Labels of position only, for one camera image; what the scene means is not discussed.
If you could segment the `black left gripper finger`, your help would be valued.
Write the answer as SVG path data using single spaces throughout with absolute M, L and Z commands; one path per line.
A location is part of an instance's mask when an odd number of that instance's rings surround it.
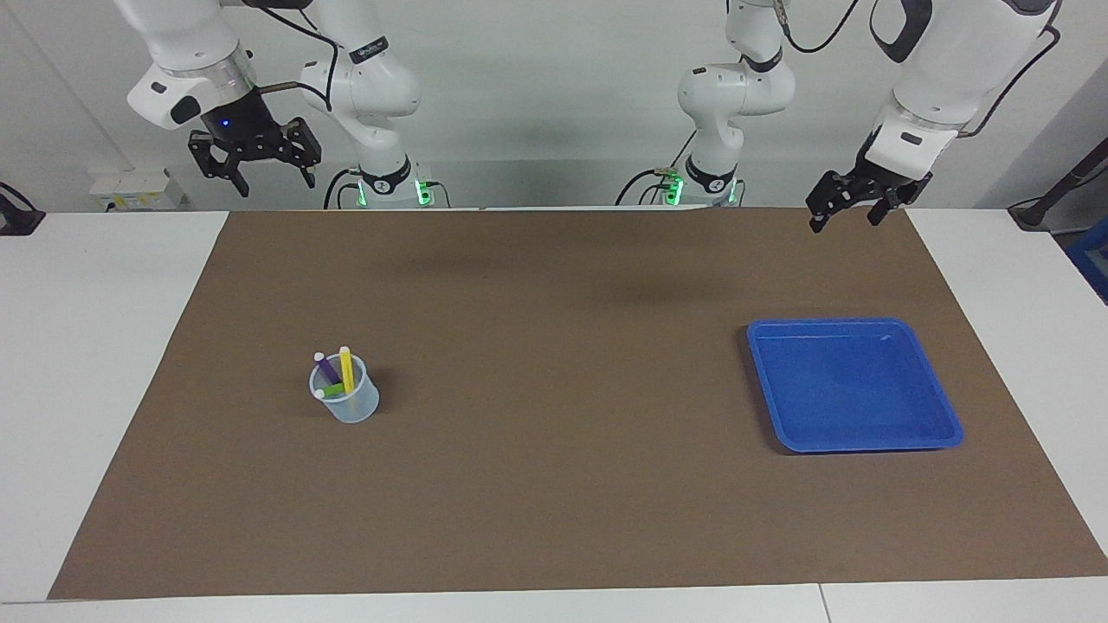
M 828 221 L 842 210 L 853 208 L 856 204 L 856 176 L 853 172 L 841 174 L 835 170 L 827 170 L 815 182 L 814 188 L 808 193 L 806 205 L 810 213 L 808 227 L 812 233 L 822 233 Z
M 897 188 L 886 188 L 882 197 L 866 213 L 866 219 L 872 226 L 879 226 L 894 210 L 901 208 L 912 201 L 911 185 L 899 186 Z

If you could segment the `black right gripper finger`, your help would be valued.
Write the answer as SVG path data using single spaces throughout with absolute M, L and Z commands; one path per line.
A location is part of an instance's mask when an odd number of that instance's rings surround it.
M 293 118 L 285 124 L 285 162 L 300 170 L 308 188 L 316 188 L 315 167 L 320 165 L 322 149 L 312 129 L 302 118 Z
M 242 197 L 249 197 L 249 184 L 242 176 L 242 171 L 239 170 L 239 163 L 242 162 L 239 154 L 233 149 L 232 153 L 225 159 L 217 159 L 212 151 L 215 146 L 215 139 L 209 133 L 189 134 L 189 154 L 204 176 L 211 180 L 220 178 L 230 181 Z

